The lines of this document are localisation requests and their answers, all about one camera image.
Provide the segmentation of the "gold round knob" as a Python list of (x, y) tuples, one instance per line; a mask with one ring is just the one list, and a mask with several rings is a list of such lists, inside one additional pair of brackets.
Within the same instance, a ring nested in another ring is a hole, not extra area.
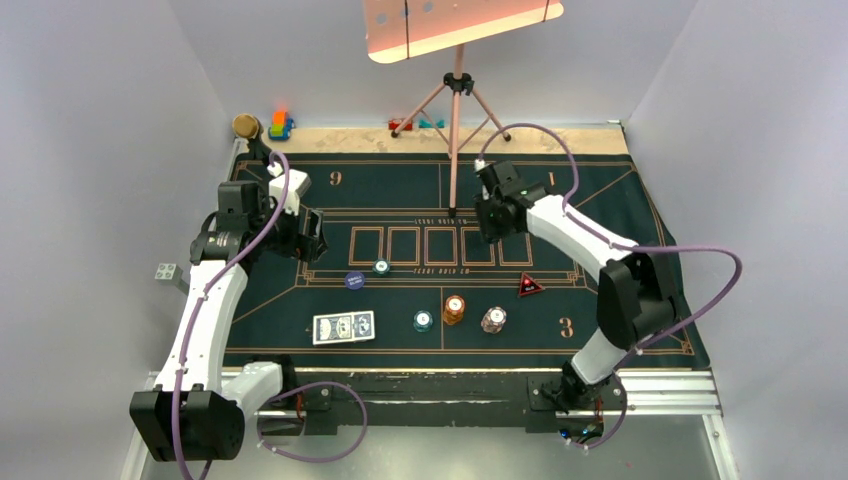
[(236, 137), (245, 140), (257, 138), (263, 130), (259, 119), (248, 113), (236, 115), (231, 122), (231, 128)]

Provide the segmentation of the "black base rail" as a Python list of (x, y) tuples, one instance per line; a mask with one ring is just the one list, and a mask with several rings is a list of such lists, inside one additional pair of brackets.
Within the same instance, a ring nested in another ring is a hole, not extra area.
[(624, 406), (621, 388), (579, 407), (554, 401), (558, 369), (362, 370), (300, 369), (299, 384), (315, 383), (300, 401), (283, 400), (262, 419), (304, 419), (309, 435), (342, 426), (521, 428), (527, 433), (610, 428)]

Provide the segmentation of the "blue small blind button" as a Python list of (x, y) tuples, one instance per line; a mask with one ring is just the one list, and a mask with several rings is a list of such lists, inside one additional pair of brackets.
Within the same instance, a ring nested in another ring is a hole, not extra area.
[(344, 285), (348, 290), (359, 290), (364, 287), (366, 276), (360, 271), (351, 271), (345, 275)]

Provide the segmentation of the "red toy block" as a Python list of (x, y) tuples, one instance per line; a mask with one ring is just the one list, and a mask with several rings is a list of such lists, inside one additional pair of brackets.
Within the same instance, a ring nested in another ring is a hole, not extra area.
[(402, 128), (403, 131), (411, 131), (413, 127), (414, 123), (412, 121), (404, 123), (403, 118), (393, 118), (388, 121), (388, 128), (390, 130)]

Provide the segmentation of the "dark green poker mat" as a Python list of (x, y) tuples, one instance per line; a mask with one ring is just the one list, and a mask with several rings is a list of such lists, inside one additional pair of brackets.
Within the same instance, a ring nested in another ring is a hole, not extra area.
[[(301, 207), (324, 211), (327, 251), (302, 263), (265, 253), (234, 315), (225, 363), (284, 354), (300, 368), (557, 368), (596, 329), (597, 287), (577, 263), (534, 236), (486, 243), (473, 197), (481, 184), (471, 156), (458, 169), (458, 210), (447, 214), (450, 163), (440, 154), (293, 154), (312, 181)], [(372, 271), (385, 259), (390, 272)], [(360, 271), (366, 283), (348, 290)], [(520, 298), (522, 272), (545, 290)], [(463, 319), (442, 321), (445, 300), (465, 300)], [(482, 330), (486, 311), (507, 319)], [(313, 317), (373, 310), (375, 338), (314, 346)], [(429, 311), (428, 332), (414, 315)]]

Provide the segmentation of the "pink music stand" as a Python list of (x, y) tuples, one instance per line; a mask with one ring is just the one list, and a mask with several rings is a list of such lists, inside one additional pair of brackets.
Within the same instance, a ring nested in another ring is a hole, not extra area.
[[(441, 138), (448, 147), (450, 183), (447, 214), (458, 210), (459, 153), (483, 127), (493, 124), (504, 141), (512, 140), (503, 123), (483, 99), (475, 80), (464, 70), (465, 49), (470, 42), (542, 24), (561, 17), (565, 6), (556, 0), (449, 0), (449, 1), (365, 1), (366, 46), (370, 60), (392, 64), (437, 51), (454, 51), (453, 68), (403, 122), (423, 116), (435, 122), (426, 107), (443, 91), (452, 95), (449, 129)], [(467, 138), (460, 138), (460, 106), (463, 96), (471, 96), (485, 113), (484, 120)]]

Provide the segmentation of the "pink poker chip stack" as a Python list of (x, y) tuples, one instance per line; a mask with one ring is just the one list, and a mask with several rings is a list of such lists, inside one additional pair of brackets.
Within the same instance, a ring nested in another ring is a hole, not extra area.
[(497, 334), (503, 329), (506, 319), (506, 311), (500, 306), (494, 306), (483, 315), (481, 328), (486, 333)]

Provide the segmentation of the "green poker chip stack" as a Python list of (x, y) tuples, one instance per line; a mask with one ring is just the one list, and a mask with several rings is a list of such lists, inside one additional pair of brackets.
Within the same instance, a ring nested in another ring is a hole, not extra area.
[(433, 327), (433, 316), (429, 311), (418, 311), (413, 318), (413, 326), (417, 332), (428, 332)]

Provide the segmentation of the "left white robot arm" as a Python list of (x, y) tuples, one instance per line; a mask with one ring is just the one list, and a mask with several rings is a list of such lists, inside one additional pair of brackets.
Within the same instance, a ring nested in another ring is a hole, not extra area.
[(310, 262), (327, 249), (323, 216), (299, 218), (311, 181), (301, 171), (263, 187), (228, 181), (218, 208), (190, 248), (187, 301), (174, 344), (149, 390), (133, 394), (130, 417), (154, 460), (234, 459), (245, 425), (266, 402), (284, 409), (297, 399), (298, 382), (279, 360), (254, 361), (222, 380), (226, 343), (252, 265), (271, 252)]

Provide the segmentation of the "blue playing card deck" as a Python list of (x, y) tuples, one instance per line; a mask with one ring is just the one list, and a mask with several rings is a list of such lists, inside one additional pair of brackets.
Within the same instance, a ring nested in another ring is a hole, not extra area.
[(373, 310), (323, 314), (313, 317), (312, 343), (314, 346), (370, 341), (375, 336)]

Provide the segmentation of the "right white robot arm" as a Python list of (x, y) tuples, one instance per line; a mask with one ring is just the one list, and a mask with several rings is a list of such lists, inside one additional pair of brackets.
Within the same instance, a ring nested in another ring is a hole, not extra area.
[(475, 214), (486, 242), (532, 235), (575, 261), (597, 285), (595, 332), (563, 365), (558, 387), (540, 392), (564, 411), (584, 407), (640, 342), (678, 322), (671, 265), (580, 213), (565, 196), (525, 181), (509, 161), (477, 159), (474, 171), (482, 184)]

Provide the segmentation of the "red triangular dealer button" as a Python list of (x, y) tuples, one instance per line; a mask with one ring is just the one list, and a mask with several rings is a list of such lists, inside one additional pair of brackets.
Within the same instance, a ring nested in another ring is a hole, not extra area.
[(545, 287), (542, 286), (537, 280), (535, 280), (527, 272), (521, 273), (520, 283), (519, 283), (519, 288), (518, 288), (518, 296), (520, 298), (526, 297), (528, 295), (540, 293), (544, 290), (545, 290)]

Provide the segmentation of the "colourful toy block stack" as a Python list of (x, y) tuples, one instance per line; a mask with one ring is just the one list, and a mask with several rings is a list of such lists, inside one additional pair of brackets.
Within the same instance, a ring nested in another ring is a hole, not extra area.
[(268, 137), (274, 141), (287, 141), (294, 129), (294, 120), (287, 110), (276, 110), (271, 116)]

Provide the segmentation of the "orange poker chip stack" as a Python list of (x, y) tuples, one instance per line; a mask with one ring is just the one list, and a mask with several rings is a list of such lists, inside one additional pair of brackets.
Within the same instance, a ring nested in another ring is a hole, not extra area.
[(459, 323), (465, 312), (465, 300), (459, 295), (449, 296), (444, 303), (442, 321), (447, 325)]

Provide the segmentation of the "teal toy block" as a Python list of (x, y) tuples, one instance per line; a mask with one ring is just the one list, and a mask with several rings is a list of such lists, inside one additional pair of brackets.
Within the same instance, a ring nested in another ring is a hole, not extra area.
[(435, 122), (431, 122), (426, 119), (420, 119), (418, 122), (419, 129), (442, 129), (445, 127), (445, 121), (443, 119), (437, 120)]

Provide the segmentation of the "grey lego block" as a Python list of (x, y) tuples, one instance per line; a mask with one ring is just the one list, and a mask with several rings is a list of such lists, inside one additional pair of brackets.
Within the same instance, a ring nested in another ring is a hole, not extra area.
[(175, 263), (160, 263), (154, 278), (159, 284), (176, 287), (185, 295), (189, 292), (190, 286), (183, 278), (183, 270)]

